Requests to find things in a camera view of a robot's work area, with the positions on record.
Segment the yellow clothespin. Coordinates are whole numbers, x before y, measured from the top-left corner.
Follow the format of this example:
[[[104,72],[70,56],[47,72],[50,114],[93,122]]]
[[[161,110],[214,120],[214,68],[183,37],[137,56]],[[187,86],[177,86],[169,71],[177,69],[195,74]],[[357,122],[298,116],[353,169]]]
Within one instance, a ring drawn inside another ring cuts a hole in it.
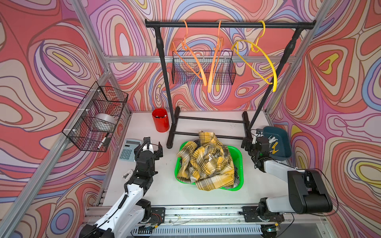
[[[278,145],[278,142],[275,142],[274,145],[272,146],[272,150],[270,151],[272,154],[275,154],[278,152],[278,149],[276,148]]]

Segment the grey plaid shirt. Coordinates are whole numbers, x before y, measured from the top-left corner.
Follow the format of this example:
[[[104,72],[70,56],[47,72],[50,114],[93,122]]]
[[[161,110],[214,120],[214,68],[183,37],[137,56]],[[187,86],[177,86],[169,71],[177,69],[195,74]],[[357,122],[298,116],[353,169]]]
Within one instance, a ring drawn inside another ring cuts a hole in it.
[[[238,168],[234,167],[234,183],[232,188],[236,188],[240,184]]]

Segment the yellow plaid shirt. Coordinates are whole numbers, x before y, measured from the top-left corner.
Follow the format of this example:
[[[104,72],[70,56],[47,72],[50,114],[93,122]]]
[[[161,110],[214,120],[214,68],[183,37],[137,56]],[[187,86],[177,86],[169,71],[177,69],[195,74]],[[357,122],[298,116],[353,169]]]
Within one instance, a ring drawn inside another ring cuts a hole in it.
[[[181,166],[176,178],[199,190],[232,189],[237,185],[231,153],[215,133],[200,131],[198,142],[189,141],[179,151]]]

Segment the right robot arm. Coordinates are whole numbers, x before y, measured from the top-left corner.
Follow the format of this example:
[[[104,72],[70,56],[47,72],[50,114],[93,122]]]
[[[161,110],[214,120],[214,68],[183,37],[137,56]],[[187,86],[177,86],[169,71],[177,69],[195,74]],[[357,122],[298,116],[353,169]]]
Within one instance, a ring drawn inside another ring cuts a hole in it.
[[[253,211],[259,219],[268,221],[283,213],[318,215],[333,210],[319,171],[285,164],[292,154],[287,131],[270,126],[256,129],[251,137],[243,138],[241,148],[247,151],[257,169],[287,183],[286,195],[261,198]]]

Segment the orange hanger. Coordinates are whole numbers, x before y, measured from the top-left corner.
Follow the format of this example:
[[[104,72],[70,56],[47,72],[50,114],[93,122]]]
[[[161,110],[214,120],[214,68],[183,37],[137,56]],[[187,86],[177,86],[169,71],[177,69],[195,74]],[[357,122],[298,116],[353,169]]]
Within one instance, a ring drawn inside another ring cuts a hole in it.
[[[184,39],[183,41],[180,41],[180,44],[182,46],[182,50],[185,51],[185,52],[189,52],[191,54],[191,56],[193,57],[195,63],[196,63],[196,66],[198,67],[198,71],[195,71],[195,69],[190,66],[190,64],[188,62],[186,62],[178,53],[178,50],[177,50],[177,47],[175,45],[175,42],[173,41],[172,42],[172,50],[173,52],[175,53],[175,55],[181,59],[183,61],[183,63],[191,70],[191,72],[194,73],[195,76],[197,76],[203,83],[204,86],[207,86],[207,80],[206,80],[206,75],[205,75],[205,72],[201,66],[201,63],[199,62],[196,54],[193,52],[193,50],[187,45],[187,36],[188,36],[188,24],[185,20],[183,20],[183,23],[185,25],[185,28],[186,28],[186,33],[184,35]]]
[[[212,91],[213,79],[215,76],[215,71],[217,69],[219,59],[220,59],[220,55],[221,55],[221,51],[222,51],[223,37],[220,37],[221,23],[222,23],[222,21],[219,21],[218,32],[217,32],[217,45],[214,49],[214,55],[213,55],[213,60],[212,60],[211,67],[210,67],[210,74],[209,74],[208,85],[207,85],[207,92],[208,93],[211,93],[211,91]]]

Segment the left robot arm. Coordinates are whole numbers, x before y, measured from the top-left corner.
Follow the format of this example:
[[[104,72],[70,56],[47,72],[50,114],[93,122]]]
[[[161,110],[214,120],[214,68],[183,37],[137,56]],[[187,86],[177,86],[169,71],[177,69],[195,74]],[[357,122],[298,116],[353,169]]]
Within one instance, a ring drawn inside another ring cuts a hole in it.
[[[165,209],[152,210],[151,202],[143,198],[158,174],[155,162],[163,157],[162,145],[157,147],[153,149],[150,137],[143,139],[134,150],[136,167],[128,171],[124,193],[95,224],[82,228],[80,238],[126,238],[138,224],[141,230],[152,231],[164,222]]]

